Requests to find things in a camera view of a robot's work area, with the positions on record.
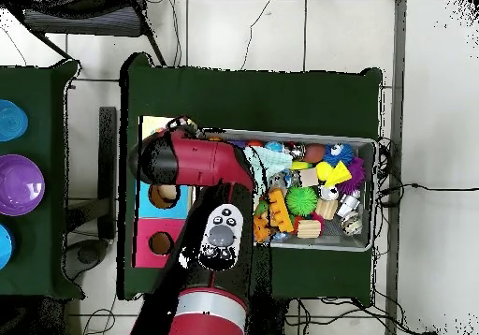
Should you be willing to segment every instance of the box hole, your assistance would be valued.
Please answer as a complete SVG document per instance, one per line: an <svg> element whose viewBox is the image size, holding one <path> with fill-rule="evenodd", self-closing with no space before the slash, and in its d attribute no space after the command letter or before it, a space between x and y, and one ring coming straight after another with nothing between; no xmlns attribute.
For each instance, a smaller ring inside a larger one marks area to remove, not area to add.
<svg viewBox="0 0 479 335"><path fill-rule="evenodd" d="M156 255L168 255L173 248L173 239L166 232L156 232L148 240L148 246Z"/></svg>

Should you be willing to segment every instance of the bowl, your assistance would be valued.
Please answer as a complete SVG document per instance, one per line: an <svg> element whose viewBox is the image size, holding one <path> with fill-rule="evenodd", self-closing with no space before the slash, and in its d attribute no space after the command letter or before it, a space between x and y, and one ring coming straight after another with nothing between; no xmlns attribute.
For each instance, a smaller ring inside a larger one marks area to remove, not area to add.
<svg viewBox="0 0 479 335"><path fill-rule="evenodd" d="M13 237L8 228L0 224L0 269L9 261L13 252Z"/></svg>
<svg viewBox="0 0 479 335"><path fill-rule="evenodd" d="M45 193L38 166L19 154L0 156L0 213L24 215L33 210Z"/></svg>
<svg viewBox="0 0 479 335"><path fill-rule="evenodd" d="M27 127L26 113L11 101L0 99L0 141L22 136Z"/></svg>

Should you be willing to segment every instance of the blue spiky ball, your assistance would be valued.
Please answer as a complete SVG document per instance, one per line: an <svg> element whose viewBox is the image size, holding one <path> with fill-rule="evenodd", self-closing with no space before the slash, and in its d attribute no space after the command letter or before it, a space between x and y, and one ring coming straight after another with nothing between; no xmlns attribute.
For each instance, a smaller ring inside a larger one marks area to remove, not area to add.
<svg viewBox="0 0 479 335"><path fill-rule="evenodd" d="M331 151L335 151L341 148L339 154L332 154ZM328 162L331 166L335 167L338 162L341 160L346 166L348 166L355 157L355 151L353 147L349 144L334 144L327 145L325 150L325 156L323 157L324 162Z"/></svg>

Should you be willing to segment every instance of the table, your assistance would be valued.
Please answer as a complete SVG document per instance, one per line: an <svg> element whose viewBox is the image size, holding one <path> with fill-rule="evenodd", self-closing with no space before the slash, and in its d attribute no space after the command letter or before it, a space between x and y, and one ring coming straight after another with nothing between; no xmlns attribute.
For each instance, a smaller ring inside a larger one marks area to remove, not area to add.
<svg viewBox="0 0 479 335"><path fill-rule="evenodd" d="M131 267L135 179L126 155L138 141L138 117L189 115L203 127L378 137L382 74L326 71L273 73L206 68L152 67L145 53L133 54L121 71L121 157L118 291L130 299L152 292L162 271ZM252 291L261 251L254 250ZM370 305L371 249L363 253L272 248L275 298L350 297Z"/></svg>
<svg viewBox="0 0 479 335"><path fill-rule="evenodd" d="M81 289L62 272L65 240L65 87L79 69L76 61L50 68L0 66L0 98L28 116L20 138L0 143L0 154L17 153L33 160L45 178L45 195L32 212L0 215L18 246L0 270L0 295L82 298Z"/></svg>

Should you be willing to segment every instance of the blue box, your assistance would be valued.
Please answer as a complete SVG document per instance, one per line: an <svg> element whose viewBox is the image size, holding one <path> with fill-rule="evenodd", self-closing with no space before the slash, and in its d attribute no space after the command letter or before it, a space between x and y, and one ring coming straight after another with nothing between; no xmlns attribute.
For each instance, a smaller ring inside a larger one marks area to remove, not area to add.
<svg viewBox="0 0 479 335"><path fill-rule="evenodd" d="M139 187L138 218L179 218L186 219L188 215L188 185L180 186L180 199L170 209L158 209L148 199L150 186L142 182Z"/></svg>

